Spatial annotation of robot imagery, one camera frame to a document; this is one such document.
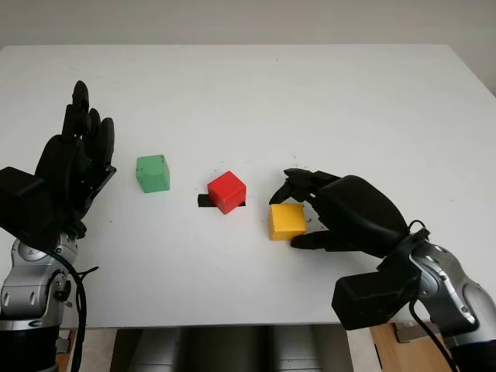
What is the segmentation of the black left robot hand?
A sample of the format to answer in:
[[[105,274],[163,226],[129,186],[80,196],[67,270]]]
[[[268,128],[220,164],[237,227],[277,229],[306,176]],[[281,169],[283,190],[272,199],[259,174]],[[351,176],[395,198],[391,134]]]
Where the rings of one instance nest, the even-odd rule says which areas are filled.
[[[114,145],[113,120],[101,119],[90,107],[88,87],[78,81],[62,131],[47,142],[35,171],[50,187],[58,226],[76,239],[85,236],[82,219],[116,172],[112,166]]]

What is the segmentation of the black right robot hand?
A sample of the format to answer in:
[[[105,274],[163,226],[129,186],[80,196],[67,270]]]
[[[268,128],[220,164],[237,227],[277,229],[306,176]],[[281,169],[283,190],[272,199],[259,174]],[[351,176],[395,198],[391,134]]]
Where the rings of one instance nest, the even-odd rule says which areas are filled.
[[[409,233],[394,203],[361,177],[338,177],[321,170],[284,170],[286,179],[269,203],[289,198],[307,202],[325,230],[291,239],[291,247],[327,252],[360,251],[386,257]]]

